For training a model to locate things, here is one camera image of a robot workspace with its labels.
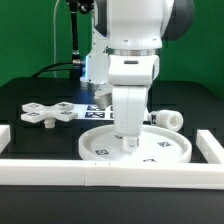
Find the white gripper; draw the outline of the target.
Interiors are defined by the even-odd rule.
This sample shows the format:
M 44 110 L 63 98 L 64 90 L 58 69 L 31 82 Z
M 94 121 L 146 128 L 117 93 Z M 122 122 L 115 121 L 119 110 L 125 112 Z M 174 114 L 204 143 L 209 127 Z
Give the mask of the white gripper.
M 148 90 L 159 74 L 160 59 L 152 56 L 109 57 L 109 83 L 100 85 L 94 101 L 100 109 L 111 104 L 114 125 L 118 135 L 124 136 L 122 148 L 134 152 L 139 146 L 138 137 L 148 101 Z

